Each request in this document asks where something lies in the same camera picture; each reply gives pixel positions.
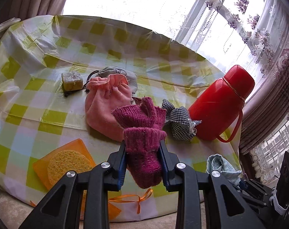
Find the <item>orange mesh bag with sponge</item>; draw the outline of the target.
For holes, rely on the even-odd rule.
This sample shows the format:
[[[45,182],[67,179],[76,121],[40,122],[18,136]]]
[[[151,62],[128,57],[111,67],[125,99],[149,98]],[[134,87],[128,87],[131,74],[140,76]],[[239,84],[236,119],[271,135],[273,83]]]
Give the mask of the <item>orange mesh bag with sponge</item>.
[[[73,170],[79,174],[90,171],[95,166],[84,142],[81,139],[75,139],[34,162],[33,170],[47,190],[50,190],[68,171]],[[152,193],[153,190],[149,188],[143,196],[133,194],[110,198],[108,200],[109,220],[115,219],[121,213],[121,209],[114,203],[136,203],[139,214],[140,203],[148,199]]]

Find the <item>floral lace curtain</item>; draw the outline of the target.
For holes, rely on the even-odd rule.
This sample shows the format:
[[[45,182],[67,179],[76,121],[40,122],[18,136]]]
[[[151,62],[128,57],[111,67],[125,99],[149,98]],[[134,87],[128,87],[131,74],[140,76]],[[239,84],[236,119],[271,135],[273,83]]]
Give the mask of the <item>floral lace curtain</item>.
[[[259,82],[289,45],[288,34],[280,0],[196,0],[176,41],[222,72],[238,64]]]

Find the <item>red thermos bottle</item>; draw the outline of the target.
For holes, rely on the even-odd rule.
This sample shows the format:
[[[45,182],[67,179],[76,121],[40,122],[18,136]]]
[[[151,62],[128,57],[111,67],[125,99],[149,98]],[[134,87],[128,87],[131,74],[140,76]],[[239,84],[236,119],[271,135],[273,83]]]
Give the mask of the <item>red thermos bottle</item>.
[[[188,108],[191,119],[201,121],[196,126],[197,137],[232,141],[242,122],[245,100],[254,86],[254,79],[239,65],[214,81]]]

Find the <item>light blue cloth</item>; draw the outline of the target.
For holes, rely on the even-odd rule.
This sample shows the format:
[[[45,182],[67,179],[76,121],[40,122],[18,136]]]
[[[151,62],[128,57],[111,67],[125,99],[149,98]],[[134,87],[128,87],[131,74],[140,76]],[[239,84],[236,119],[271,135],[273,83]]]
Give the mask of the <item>light blue cloth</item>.
[[[206,173],[219,171],[232,185],[239,186],[241,170],[236,170],[232,164],[220,154],[210,155],[207,159]]]

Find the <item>brown drape curtain right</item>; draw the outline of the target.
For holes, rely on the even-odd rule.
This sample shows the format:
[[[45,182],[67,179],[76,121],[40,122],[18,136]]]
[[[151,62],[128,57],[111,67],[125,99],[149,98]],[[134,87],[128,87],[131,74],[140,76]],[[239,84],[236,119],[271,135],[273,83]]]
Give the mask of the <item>brown drape curtain right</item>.
[[[289,52],[283,53],[262,86],[244,107],[239,150],[260,144],[289,110]]]

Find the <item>magenta knitted sock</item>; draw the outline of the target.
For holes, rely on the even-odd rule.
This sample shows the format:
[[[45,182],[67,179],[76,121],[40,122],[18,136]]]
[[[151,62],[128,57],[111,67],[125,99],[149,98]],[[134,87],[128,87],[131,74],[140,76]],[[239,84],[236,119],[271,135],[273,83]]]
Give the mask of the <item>magenta knitted sock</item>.
[[[134,181],[142,189],[158,185],[162,167],[157,151],[167,137],[163,130],[166,110],[155,106],[150,97],[143,97],[140,104],[116,108],[112,115],[123,128],[128,170]]]

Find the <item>pink terry cloth pouch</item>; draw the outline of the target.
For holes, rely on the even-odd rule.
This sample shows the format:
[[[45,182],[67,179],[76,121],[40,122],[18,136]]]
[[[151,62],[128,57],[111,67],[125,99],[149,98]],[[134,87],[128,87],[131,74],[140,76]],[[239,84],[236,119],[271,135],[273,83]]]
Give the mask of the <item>pink terry cloth pouch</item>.
[[[131,104],[132,90],[126,76],[92,77],[86,88],[89,90],[85,101],[87,124],[114,141],[122,141],[123,129],[111,112]]]

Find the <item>yellow worn sponge block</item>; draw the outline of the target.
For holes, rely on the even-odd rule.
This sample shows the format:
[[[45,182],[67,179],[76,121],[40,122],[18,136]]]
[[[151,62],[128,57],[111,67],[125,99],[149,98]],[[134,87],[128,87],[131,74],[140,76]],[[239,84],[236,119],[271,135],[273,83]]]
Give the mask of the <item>yellow worn sponge block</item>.
[[[63,72],[62,82],[66,92],[81,90],[83,88],[83,78],[81,74],[76,71]]]

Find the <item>cream wooden cabinet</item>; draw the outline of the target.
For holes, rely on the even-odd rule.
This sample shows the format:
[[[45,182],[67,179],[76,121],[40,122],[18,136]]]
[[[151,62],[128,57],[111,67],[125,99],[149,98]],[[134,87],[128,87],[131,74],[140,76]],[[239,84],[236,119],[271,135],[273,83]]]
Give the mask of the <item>cream wooden cabinet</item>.
[[[7,29],[9,27],[11,27],[12,25],[20,22],[21,19],[20,18],[12,18],[12,19],[9,19],[3,23],[0,24],[0,39],[2,38],[2,36],[4,35],[4,33],[7,31]]]

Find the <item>black white gingham pouch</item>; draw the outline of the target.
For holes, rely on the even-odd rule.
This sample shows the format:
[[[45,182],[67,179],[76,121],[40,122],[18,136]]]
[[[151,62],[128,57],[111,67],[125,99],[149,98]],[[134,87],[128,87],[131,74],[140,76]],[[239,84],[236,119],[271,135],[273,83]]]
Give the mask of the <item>black white gingham pouch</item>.
[[[170,127],[174,139],[190,141],[194,138],[197,133],[196,127],[202,123],[202,120],[192,120],[185,107],[175,108],[166,99],[163,99],[162,109],[167,111],[165,125]]]

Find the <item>checkered plastic tablecloth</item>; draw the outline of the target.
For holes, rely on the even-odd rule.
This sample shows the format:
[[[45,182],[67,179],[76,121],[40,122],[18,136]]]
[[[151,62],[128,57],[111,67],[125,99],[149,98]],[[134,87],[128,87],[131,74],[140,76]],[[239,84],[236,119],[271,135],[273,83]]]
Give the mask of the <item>checkered plastic tablecloth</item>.
[[[84,79],[119,67],[137,75],[137,97],[189,107],[223,73],[189,48],[146,28],[100,17],[38,16],[0,40],[0,189],[38,204],[47,189],[33,165],[81,139],[95,163],[120,144],[86,123],[86,93],[63,94],[62,73]]]

